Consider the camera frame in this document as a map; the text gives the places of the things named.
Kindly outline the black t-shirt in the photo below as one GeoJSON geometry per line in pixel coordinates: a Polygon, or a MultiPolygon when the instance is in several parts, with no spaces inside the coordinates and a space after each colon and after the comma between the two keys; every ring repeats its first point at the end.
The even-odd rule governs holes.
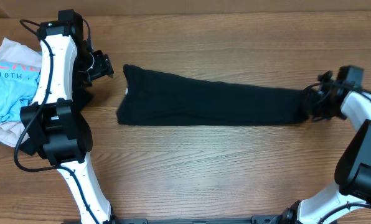
{"type": "Polygon", "coordinates": [[[124,65],[116,115],[133,126],[270,126],[308,119],[303,91],[210,82],[124,65]]]}

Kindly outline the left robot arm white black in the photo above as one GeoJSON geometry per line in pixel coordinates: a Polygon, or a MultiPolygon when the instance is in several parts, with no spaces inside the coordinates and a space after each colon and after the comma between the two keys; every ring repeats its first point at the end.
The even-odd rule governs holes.
{"type": "Polygon", "coordinates": [[[40,82],[32,104],[21,108],[20,116],[23,135],[50,165],[27,168],[17,154],[14,162],[26,172],[58,171],[77,204],[80,223],[115,223],[93,169],[91,129],[81,114],[92,98],[86,87],[97,78],[113,77],[114,71],[109,57],[83,37],[88,26],[78,16],[42,22],[34,31],[42,50],[40,82]]]}

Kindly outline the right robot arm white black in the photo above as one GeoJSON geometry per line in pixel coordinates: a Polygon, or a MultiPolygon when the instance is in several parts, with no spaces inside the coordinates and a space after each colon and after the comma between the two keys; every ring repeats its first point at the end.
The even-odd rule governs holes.
{"type": "Polygon", "coordinates": [[[334,182],[315,196],[298,200],[266,223],[337,223],[360,208],[371,209],[371,91],[362,88],[363,69],[328,71],[305,88],[303,106],[315,121],[349,120],[356,134],[339,159],[334,182]]]}

